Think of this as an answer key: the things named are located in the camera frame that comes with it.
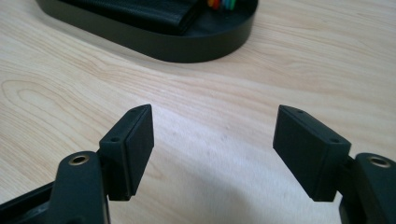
black plastic part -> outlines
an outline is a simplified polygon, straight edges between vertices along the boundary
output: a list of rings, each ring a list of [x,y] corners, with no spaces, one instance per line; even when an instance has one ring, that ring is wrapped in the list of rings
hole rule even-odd
[[[44,223],[53,182],[0,205],[2,224]]]
[[[238,0],[233,11],[205,7],[183,35],[164,35],[75,7],[59,0],[36,0],[50,16],[152,58],[199,63],[223,57],[248,39],[258,0]]]
[[[396,223],[396,163],[361,153],[353,166],[354,181],[368,224]]]
[[[367,217],[364,213],[361,203],[350,203],[344,197],[339,206],[341,223],[343,224],[361,224],[366,223]]]
[[[353,166],[355,161],[348,157],[346,163],[342,164],[337,171],[335,187],[343,195],[347,204],[361,206],[361,200],[355,187]]]
[[[61,161],[45,223],[109,223],[101,164],[96,153],[78,152]]]
[[[303,110],[280,105],[273,147],[305,192],[316,202],[332,202],[338,167],[351,144]]]
[[[136,194],[154,147],[150,105],[128,111],[99,142],[98,155],[106,167],[109,200],[129,201]]]
[[[180,35],[206,6],[204,0],[60,0],[152,32]]]

black tray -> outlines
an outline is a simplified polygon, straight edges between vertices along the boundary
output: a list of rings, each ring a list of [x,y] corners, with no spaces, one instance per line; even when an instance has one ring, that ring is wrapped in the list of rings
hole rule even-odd
[[[258,0],[239,0],[233,11],[206,7],[183,35],[164,35],[75,7],[59,0],[36,0],[50,16],[152,58],[199,63],[225,56],[250,35]]]

black bracket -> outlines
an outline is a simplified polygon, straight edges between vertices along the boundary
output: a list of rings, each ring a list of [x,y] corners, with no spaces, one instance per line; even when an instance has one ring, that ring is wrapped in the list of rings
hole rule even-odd
[[[99,145],[64,158],[53,183],[1,204],[0,223],[110,223],[106,196],[129,201],[149,162],[151,106],[129,110]]]
[[[351,144],[303,110],[278,109],[274,149],[315,202],[343,195],[340,216],[347,223],[396,223],[396,163],[361,153],[348,156]]]

wooden table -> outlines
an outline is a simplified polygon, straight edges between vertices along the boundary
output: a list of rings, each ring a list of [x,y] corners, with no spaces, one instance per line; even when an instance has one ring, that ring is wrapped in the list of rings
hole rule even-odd
[[[113,223],[340,223],[272,149],[279,105],[396,160],[396,5],[260,1],[251,37],[208,63],[165,63],[57,21],[34,0],[0,2],[0,203],[96,150],[151,104],[155,148]]]

small hole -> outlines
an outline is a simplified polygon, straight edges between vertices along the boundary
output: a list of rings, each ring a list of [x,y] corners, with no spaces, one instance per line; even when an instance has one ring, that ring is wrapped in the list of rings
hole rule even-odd
[[[382,167],[382,168],[390,167],[390,163],[388,161],[385,161],[384,159],[381,159],[379,157],[369,157],[369,161],[371,164]]]
[[[110,141],[112,141],[112,142],[119,142],[120,139],[119,139],[118,137],[112,137],[112,138],[110,139]]]
[[[336,138],[331,138],[330,141],[332,141],[333,143],[340,143],[340,140]]]
[[[90,159],[87,155],[79,155],[69,161],[70,165],[81,165]]]

